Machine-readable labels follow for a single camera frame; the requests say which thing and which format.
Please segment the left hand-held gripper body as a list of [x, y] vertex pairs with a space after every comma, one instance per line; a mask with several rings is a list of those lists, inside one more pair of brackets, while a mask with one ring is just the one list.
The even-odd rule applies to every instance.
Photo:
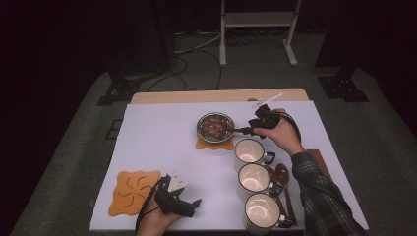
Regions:
[[187, 185], [188, 183], [177, 171], [171, 175], [166, 174], [158, 180], [154, 199], [164, 214], [187, 215], [189, 213], [188, 203], [179, 198]]

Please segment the dark red wooden spoon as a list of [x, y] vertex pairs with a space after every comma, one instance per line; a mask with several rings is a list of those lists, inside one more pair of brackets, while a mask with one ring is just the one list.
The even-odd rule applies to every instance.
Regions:
[[268, 171], [269, 177], [270, 177], [270, 182], [271, 182], [271, 186], [269, 187], [269, 193], [270, 195], [277, 201], [280, 212], [286, 216], [287, 213], [284, 209], [284, 206], [280, 200], [280, 193], [282, 192], [282, 187], [278, 184], [277, 181], [277, 175], [275, 173], [275, 171], [270, 167], [267, 166], [266, 170]]
[[278, 163], [275, 167], [275, 173], [277, 175], [277, 181], [283, 187], [285, 199], [286, 199], [286, 206], [289, 217], [293, 220], [294, 223], [297, 222], [295, 213], [292, 207], [289, 191], [288, 191], [288, 182], [289, 182], [289, 171], [283, 163]]
[[224, 123], [207, 123], [202, 125], [202, 130], [206, 134], [210, 135], [219, 135], [222, 132], [231, 132], [231, 133], [241, 133], [249, 134], [250, 131], [248, 128], [230, 128]]

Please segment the person's right hand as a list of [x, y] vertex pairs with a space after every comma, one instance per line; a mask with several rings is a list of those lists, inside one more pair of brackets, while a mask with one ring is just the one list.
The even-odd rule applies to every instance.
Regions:
[[278, 124], [273, 129], [254, 128], [253, 132], [259, 136], [270, 138], [287, 152], [289, 156], [305, 150], [298, 139], [296, 131], [284, 118], [280, 118]]

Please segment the steel bowl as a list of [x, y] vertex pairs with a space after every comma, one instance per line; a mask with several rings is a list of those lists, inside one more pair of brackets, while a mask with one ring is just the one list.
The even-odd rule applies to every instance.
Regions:
[[204, 115], [197, 122], [197, 135], [204, 141], [219, 144], [233, 136], [233, 120], [226, 114], [212, 112]]

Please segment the orange felt coaster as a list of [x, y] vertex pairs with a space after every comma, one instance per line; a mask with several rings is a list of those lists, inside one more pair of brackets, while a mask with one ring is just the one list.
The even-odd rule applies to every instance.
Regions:
[[157, 170], [120, 172], [108, 214], [110, 216], [138, 214], [159, 178], [160, 172]]
[[226, 150], [233, 150], [234, 144], [232, 139], [228, 139], [227, 141], [221, 142], [221, 143], [209, 143], [202, 139], [201, 137], [197, 137], [197, 142], [195, 144], [196, 149], [226, 149]]

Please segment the white metal stand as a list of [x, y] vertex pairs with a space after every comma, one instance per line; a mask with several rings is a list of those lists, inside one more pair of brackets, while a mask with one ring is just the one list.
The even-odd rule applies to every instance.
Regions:
[[225, 0], [220, 1], [220, 44], [219, 65], [225, 67], [226, 60], [226, 30], [231, 28], [271, 28], [288, 27], [287, 37], [282, 40], [288, 61], [291, 66], [297, 66], [298, 62], [293, 52], [291, 43], [297, 25], [302, 0], [296, 0], [294, 9], [285, 12], [237, 12], [225, 11]]

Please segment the white mug with dark rim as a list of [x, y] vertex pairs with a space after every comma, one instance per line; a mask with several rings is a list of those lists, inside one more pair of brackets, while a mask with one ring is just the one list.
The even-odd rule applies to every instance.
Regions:
[[241, 200], [258, 193], [279, 196], [283, 190], [268, 169], [256, 163], [246, 164], [239, 169], [238, 183], [237, 193]]
[[264, 146], [255, 140], [245, 139], [239, 141], [234, 148], [235, 161], [234, 167], [239, 170], [246, 164], [273, 164], [276, 154], [272, 151], [266, 151]]
[[289, 228], [294, 222], [280, 212], [278, 202], [267, 194], [251, 195], [244, 206], [244, 225], [254, 236], [266, 236], [274, 228]]

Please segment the person's left hand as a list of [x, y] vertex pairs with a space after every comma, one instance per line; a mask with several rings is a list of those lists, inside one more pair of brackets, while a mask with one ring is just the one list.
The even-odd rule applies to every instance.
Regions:
[[181, 215], [178, 214], [164, 214], [159, 205], [148, 205], [147, 212], [140, 221], [136, 236], [162, 236], [180, 218]]

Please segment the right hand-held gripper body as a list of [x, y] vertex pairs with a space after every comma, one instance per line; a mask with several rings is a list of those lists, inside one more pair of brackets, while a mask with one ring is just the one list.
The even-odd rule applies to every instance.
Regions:
[[254, 128], [273, 129], [278, 124], [278, 114], [271, 111], [268, 103], [281, 96], [282, 93], [279, 92], [276, 95], [261, 98], [252, 105], [252, 108], [255, 109], [255, 118], [249, 121], [251, 135], [254, 135]]

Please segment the black stand base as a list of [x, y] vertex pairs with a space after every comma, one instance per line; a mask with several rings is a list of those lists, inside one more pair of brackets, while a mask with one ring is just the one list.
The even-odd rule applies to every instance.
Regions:
[[140, 82], [129, 80], [118, 73], [110, 73], [109, 77], [111, 83], [106, 93], [98, 100], [97, 106], [110, 106], [114, 102], [130, 101], [141, 86]]
[[355, 70], [355, 67], [344, 66], [334, 76], [318, 77], [327, 98], [340, 98], [345, 102], [368, 102], [367, 95], [352, 81]]

